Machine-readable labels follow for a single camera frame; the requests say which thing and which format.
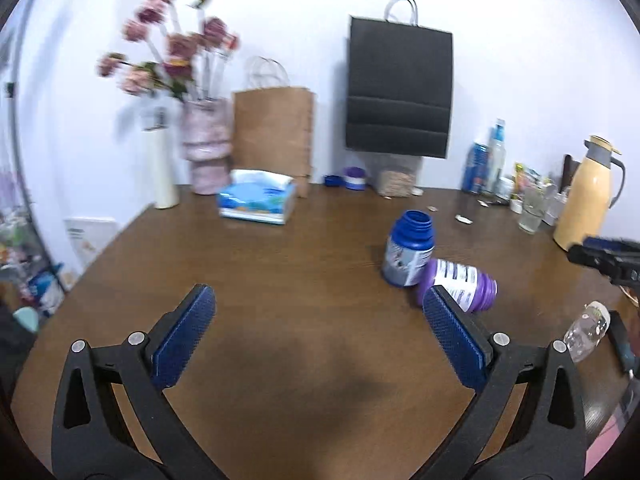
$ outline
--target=bottle opening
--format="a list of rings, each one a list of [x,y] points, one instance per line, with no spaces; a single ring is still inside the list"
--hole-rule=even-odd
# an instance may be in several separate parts
[[[409,210],[404,213],[405,218],[418,224],[431,224],[431,217],[427,213],[417,210]]]

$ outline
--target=white vase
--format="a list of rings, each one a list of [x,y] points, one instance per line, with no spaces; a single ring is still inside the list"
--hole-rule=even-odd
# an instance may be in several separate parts
[[[178,189],[174,182],[171,158],[171,141],[166,127],[164,108],[157,105],[145,107],[143,135],[146,143],[146,160],[151,176],[156,209],[167,209],[177,205]]]
[[[154,190],[156,209],[167,209],[177,205],[178,189],[174,183],[174,171],[171,165],[171,143],[167,128],[156,128],[144,132],[146,137],[146,156],[151,183]]]

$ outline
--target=white bag handle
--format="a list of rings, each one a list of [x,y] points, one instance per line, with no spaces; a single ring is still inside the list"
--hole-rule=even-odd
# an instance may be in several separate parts
[[[391,9],[393,9],[396,3],[402,2],[402,1],[409,2],[409,4],[411,5],[411,21],[409,22],[409,24],[413,25],[414,27],[417,27],[418,26],[418,5],[415,3],[415,0],[391,0],[388,4],[386,4],[386,7],[385,7],[385,20],[389,21],[389,15],[391,14]]]
[[[255,56],[246,65],[247,87],[289,86],[289,74],[275,59]]]

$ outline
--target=blue can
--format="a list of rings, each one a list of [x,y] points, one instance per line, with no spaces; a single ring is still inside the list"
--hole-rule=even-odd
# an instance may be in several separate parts
[[[462,191],[479,194],[486,179],[486,165],[489,149],[484,144],[476,142],[466,160],[465,176],[462,179]]]

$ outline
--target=blue tissue box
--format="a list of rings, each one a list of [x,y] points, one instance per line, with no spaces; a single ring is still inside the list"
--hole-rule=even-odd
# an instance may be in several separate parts
[[[296,184],[287,175],[232,170],[231,184],[218,194],[220,216],[286,224],[296,200]]]

